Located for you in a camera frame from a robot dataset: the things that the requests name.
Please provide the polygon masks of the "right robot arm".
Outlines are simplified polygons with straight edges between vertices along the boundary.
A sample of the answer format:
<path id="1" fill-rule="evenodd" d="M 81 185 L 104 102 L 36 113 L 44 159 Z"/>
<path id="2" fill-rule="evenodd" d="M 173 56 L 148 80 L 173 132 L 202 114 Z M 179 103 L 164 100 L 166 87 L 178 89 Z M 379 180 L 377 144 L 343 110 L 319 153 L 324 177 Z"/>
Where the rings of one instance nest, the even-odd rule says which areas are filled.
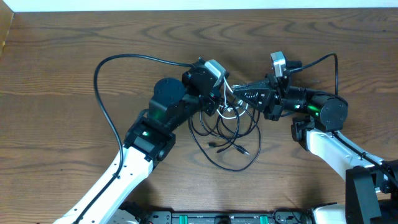
<path id="1" fill-rule="evenodd" d="M 397 223 L 397 161 L 371 154 L 343 135 L 348 102 L 337 94 L 299 88 L 268 74 L 265 79 L 232 86 L 233 95 L 277 121 L 293 118 L 292 138 L 325 161 L 345 182 L 345 204 L 310 209 L 302 223 Z"/>

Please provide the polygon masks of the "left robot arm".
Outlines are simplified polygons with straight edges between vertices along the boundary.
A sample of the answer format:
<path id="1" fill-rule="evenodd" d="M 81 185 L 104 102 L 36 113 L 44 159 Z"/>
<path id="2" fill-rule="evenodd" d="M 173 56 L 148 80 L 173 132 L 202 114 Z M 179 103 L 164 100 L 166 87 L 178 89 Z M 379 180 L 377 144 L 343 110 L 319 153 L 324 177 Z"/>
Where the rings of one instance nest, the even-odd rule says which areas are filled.
<path id="1" fill-rule="evenodd" d="M 119 152 L 83 198 L 56 223 L 107 223 L 173 148 L 174 130 L 195 113 L 213 115 L 228 72 L 216 61 L 195 64 L 181 79 L 163 78 L 149 107 L 119 141 Z"/>

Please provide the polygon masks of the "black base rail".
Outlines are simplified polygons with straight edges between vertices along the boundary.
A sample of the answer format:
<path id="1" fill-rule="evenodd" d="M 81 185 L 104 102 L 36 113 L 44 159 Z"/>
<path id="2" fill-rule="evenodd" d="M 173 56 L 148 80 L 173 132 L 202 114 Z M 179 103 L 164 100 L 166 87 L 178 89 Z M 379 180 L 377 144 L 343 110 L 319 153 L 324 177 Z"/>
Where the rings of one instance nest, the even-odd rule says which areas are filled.
<path id="1" fill-rule="evenodd" d="M 194 213 L 155 211 L 149 214 L 145 224 L 312 224 L 307 212 L 276 210 L 267 213 Z"/>

